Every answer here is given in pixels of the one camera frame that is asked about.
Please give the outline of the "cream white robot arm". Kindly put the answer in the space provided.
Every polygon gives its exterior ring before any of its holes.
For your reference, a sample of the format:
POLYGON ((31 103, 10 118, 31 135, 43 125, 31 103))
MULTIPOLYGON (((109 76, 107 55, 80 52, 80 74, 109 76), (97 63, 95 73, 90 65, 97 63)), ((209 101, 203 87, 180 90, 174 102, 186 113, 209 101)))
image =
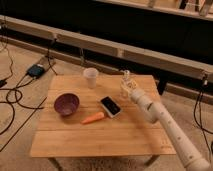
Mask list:
POLYGON ((121 88, 145 113, 148 122, 161 123, 186 171, 213 171, 210 163, 201 155, 160 101, 153 100, 133 79, 124 80, 121 88))

